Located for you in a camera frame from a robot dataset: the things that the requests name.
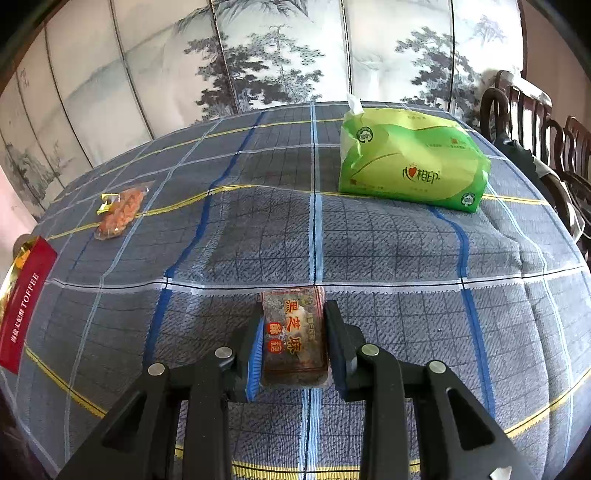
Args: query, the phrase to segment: packaged pastry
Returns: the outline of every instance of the packaged pastry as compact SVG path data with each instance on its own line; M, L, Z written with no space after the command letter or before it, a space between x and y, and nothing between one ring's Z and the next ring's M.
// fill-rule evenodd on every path
M329 380L322 287L261 294L265 314L264 385L321 387Z
M120 193L103 193L103 204L97 211L103 218L96 229L95 238L107 240L121 235L138 213L151 185L152 182L149 182L130 187Z

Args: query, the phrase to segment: metal screw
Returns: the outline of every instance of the metal screw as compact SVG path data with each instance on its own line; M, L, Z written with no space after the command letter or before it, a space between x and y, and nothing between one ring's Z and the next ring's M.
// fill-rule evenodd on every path
M234 352L228 346L221 346L216 350L216 357L218 358L230 358Z
M434 362L431 362L429 364L429 368L433 373L442 374L445 371L446 367L444 363L440 362L439 360L435 360Z
M361 347L361 352L367 356L376 356L379 353L379 348L373 343L366 343Z
M166 370L166 367L163 364L152 364L148 367L148 373L153 377L162 375L164 370Z

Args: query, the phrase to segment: table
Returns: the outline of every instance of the table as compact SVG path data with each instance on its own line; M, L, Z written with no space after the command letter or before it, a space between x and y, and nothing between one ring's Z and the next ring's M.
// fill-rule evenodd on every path
M474 130L492 161L474 214L339 194L347 110L288 105L197 124L94 169L51 205L34 233L59 257L20 374L2 372L50 471L143 365L195 361L246 322L260 291L309 284L323 285L369 342L450 365L539 477L563 467L591 421L590 277L576 246ZM100 194L148 181L142 216L96 240ZM363 406L334 388L267 389L229 414L238 478L358 475ZM408 423L412 432L410 403ZM416 434L410 442L418 478Z

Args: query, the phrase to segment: brown wall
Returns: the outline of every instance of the brown wall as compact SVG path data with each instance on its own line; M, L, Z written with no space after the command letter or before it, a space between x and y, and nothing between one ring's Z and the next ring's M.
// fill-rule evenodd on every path
M591 130L591 80L556 29L527 1L527 80L552 99L552 116L564 125L575 116Z

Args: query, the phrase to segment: red toffee box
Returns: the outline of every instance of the red toffee box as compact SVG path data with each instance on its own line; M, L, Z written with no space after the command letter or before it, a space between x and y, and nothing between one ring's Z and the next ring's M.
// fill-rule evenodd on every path
M38 236L24 243L0 288L0 367L18 373L31 315L57 253Z

